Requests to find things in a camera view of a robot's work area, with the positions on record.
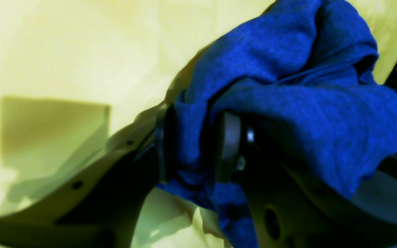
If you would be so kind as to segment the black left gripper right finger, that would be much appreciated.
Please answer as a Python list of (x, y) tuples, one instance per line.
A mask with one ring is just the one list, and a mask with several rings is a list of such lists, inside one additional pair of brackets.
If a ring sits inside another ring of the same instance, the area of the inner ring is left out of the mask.
[(350, 199), (271, 141), (271, 122), (224, 112), (216, 181), (239, 184), (260, 248), (397, 248), (397, 154)]

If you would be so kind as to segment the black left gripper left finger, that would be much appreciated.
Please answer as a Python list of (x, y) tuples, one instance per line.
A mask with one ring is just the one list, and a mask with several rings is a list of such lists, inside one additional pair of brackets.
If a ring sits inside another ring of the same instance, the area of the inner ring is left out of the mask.
[(11, 248), (129, 248), (142, 205), (175, 167), (176, 120), (163, 105), (123, 146), (30, 207), (0, 217)]

